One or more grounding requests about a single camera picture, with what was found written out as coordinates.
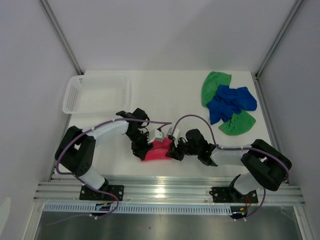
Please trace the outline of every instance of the white basket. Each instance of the white basket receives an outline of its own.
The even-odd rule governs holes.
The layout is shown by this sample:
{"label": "white basket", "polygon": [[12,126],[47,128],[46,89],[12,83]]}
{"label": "white basket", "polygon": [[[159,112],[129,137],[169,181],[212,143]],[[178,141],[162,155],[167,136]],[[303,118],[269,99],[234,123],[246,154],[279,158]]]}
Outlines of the white basket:
{"label": "white basket", "polygon": [[126,74],[73,76],[66,87],[62,111],[66,114],[115,114],[129,111],[131,85]]}

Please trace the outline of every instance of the cloth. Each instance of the cloth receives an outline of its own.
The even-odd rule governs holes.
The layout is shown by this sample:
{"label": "cloth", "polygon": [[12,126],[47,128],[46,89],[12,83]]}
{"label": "cloth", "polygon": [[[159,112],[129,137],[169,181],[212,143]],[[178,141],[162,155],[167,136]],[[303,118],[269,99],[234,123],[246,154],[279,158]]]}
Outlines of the cloth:
{"label": "cloth", "polygon": [[255,123],[256,119],[242,110],[240,114],[234,113],[229,121],[219,126],[219,129],[227,135],[236,136],[248,132]]}
{"label": "cloth", "polygon": [[234,113],[240,114],[242,109],[254,111],[257,109],[257,101],[251,95],[247,87],[229,88],[228,85],[220,85],[213,99],[206,104],[210,112],[211,125],[222,119],[229,121]]}
{"label": "cloth", "polygon": [[216,91],[220,85],[230,85],[231,75],[224,72],[212,71],[204,80],[201,89],[201,104],[206,107],[212,98],[216,95]]}

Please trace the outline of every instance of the gray wall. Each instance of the gray wall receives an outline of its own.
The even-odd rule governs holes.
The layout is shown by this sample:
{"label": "gray wall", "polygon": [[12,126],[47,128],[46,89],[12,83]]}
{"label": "gray wall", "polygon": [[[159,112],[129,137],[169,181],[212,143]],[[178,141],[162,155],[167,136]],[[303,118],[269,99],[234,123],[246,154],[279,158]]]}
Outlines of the gray wall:
{"label": "gray wall", "polygon": [[84,70],[258,70],[295,0],[49,0]]}
{"label": "gray wall", "polygon": [[320,227],[320,1],[307,0],[264,72],[261,84],[292,182]]}
{"label": "gray wall", "polygon": [[0,201],[11,197],[1,239],[17,240],[62,136],[75,73],[36,0],[2,0],[0,30]]}

